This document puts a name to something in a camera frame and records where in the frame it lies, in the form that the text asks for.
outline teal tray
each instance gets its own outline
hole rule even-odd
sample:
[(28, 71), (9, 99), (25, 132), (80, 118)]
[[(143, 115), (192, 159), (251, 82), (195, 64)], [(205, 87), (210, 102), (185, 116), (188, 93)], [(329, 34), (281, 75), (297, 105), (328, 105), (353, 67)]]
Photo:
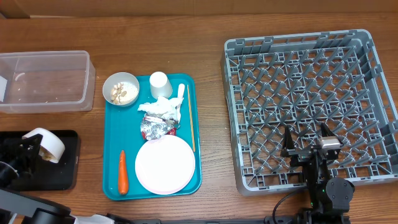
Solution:
[[(177, 136), (185, 140), (192, 147), (187, 93), (187, 85), (189, 85), (196, 149), (196, 152), (194, 152), (196, 162), (195, 173), (187, 186), (172, 195), (153, 194), (139, 183), (135, 171), (136, 156), (138, 150), (146, 140), (143, 140), (140, 132), (140, 123), (144, 117), (144, 112), (137, 111), (137, 109), (142, 103), (152, 103), (156, 100), (150, 94), (149, 76), (137, 76), (140, 90), (138, 99), (133, 105), (126, 108), (114, 106), (108, 102), (105, 105), (103, 191), (111, 200), (134, 200), (189, 195), (195, 193), (201, 185), (200, 139), (195, 82), (187, 74), (171, 74), (167, 76), (173, 87), (171, 98), (177, 97), (178, 85), (180, 83), (185, 84), (184, 100), (181, 105), (181, 127), (177, 130)], [(127, 195), (119, 195), (118, 192), (119, 155), (122, 149), (126, 152), (127, 174), (129, 176), (129, 192)]]

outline crumpled napkin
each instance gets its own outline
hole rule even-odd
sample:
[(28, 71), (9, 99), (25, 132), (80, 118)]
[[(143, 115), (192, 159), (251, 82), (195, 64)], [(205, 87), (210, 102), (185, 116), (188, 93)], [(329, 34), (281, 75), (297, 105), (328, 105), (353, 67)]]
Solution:
[(163, 119), (177, 120), (176, 107), (180, 105), (183, 98), (166, 99), (163, 96), (157, 98), (155, 103), (144, 103), (138, 106), (138, 111), (145, 111), (151, 116), (157, 116)]

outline clear plastic container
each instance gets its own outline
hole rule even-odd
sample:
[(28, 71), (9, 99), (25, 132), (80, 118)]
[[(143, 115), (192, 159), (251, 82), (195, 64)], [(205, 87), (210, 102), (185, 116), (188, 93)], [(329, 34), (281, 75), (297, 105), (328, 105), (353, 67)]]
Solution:
[(0, 111), (89, 111), (95, 68), (85, 51), (0, 54)]

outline white paper plate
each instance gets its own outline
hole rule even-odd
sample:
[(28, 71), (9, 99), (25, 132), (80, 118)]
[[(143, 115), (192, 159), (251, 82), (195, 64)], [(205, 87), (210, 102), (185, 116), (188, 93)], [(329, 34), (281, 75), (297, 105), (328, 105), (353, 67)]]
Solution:
[(183, 189), (195, 171), (195, 156), (182, 139), (165, 135), (147, 141), (136, 157), (138, 181), (158, 195), (174, 194)]

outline wooden table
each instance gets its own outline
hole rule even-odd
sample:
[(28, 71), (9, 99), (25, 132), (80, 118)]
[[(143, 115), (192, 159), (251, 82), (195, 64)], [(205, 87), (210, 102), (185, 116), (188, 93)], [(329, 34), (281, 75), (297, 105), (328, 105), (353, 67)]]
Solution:
[[(262, 218), (283, 195), (243, 197), (236, 190), (229, 118), (220, 58), (226, 40), (343, 29), (372, 33), (392, 95), (398, 99), (398, 14), (268, 14), (208, 17), (109, 17), (0, 21), (0, 52), (86, 50), (96, 68), (90, 112), (2, 114), (0, 131), (74, 129), (81, 137), (77, 184), (62, 192), (32, 192), (75, 215), (114, 213), (161, 220)], [(113, 202), (102, 191), (104, 105), (101, 87), (119, 71), (187, 73), (197, 87), (203, 183), (193, 195)], [(393, 223), (398, 183), (358, 187), (351, 202), (353, 223)], [(288, 199), (278, 215), (309, 206), (306, 195)]]

